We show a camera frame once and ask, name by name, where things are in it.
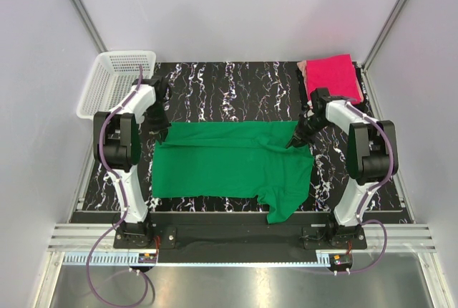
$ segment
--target green cloth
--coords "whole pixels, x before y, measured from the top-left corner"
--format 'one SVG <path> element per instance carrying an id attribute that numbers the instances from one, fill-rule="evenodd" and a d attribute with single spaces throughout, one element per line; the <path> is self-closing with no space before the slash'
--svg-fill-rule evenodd
<path id="1" fill-rule="evenodd" d="M 152 192 L 157 198 L 258 197 L 267 221 L 285 221 L 307 199 L 313 157 L 285 146 L 297 122 L 173 123 L 156 143 Z"/>

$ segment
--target white plastic basket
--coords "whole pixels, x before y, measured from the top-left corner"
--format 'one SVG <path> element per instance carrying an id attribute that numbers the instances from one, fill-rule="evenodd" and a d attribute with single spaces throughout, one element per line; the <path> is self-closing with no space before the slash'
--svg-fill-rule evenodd
<path id="1" fill-rule="evenodd" d="M 96 57 L 79 99 L 77 115 L 92 119 L 97 111 L 108 111 L 129 93 L 138 79 L 140 64 L 143 78 L 151 79 L 156 54 L 149 51 L 103 52 Z"/>

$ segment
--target red folded cloth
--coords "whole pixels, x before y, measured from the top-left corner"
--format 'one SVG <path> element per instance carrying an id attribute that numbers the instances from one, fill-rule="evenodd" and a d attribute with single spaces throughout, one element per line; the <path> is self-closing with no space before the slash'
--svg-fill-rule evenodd
<path id="1" fill-rule="evenodd" d="M 327 87 L 331 95 L 354 98 L 352 104 L 363 101 L 363 93 L 349 54 L 302 61 L 298 67 L 304 76 L 308 100 L 316 88 Z"/>

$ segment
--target robotic arm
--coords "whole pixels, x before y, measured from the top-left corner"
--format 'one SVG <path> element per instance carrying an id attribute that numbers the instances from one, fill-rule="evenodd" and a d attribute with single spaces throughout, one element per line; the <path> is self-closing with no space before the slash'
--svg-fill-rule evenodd
<path id="1" fill-rule="evenodd" d="M 138 80 L 132 83 L 131 92 L 136 90 Z M 142 84 L 133 98 L 125 105 L 117 105 L 109 112 L 97 112 L 94 115 L 94 158 L 101 161 L 99 154 L 99 137 L 102 126 L 109 114 L 122 109 L 110 120 L 103 139 L 103 154 L 114 173 L 108 173 L 116 190 L 121 211 L 125 209 L 120 188 L 122 182 L 127 197 L 127 216 L 118 228 L 118 233 L 140 241 L 152 238 L 147 205 L 142 197 L 137 173 L 137 164 L 142 153 L 139 125 L 148 119 L 150 133 L 158 142 L 167 137 L 170 123 L 164 111 L 163 103 L 170 86 L 168 81 L 159 76 L 142 80 Z"/>
<path id="2" fill-rule="evenodd" d="M 342 199 L 326 224 L 324 235 L 328 244 L 342 245 L 356 238 L 367 205 L 390 168 L 389 147 L 368 117 L 349 107 L 345 97 L 330 96 L 328 89 L 311 93 L 313 115 L 301 115 L 287 147 L 313 143 L 314 135 L 331 123 L 348 135 L 346 169 L 350 178 Z M 371 118 L 385 133 L 391 145 L 393 171 L 398 169 L 396 133 L 393 122 Z"/>

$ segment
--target black marble table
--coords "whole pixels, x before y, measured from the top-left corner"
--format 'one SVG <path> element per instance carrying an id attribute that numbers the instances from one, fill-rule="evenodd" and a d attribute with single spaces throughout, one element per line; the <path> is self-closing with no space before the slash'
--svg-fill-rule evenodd
<path id="1" fill-rule="evenodd" d="M 301 111 L 295 62 L 157 63 L 155 74 L 169 79 L 173 95 L 166 105 L 175 122 L 297 120 Z M 364 84 L 364 112 L 371 114 Z M 225 197 L 154 198 L 151 185 L 155 145 L 148 125 L 141 127 L 142 159 L 138 173 L 151 211 L 267 211 L 253 199 Z M 330 211 L 340 201 L 349 176 L 345 170 L 346 135 L 335 126 L 323 129 L 311 148 L 315 157 L 308 198 L 299 211 Z M 92 169 L 83 211 L 118 211 L 115 189 L 103 167 Z M 396 188 L 387 183 L 369 204 L 372 211 L 400 211 Z"/>

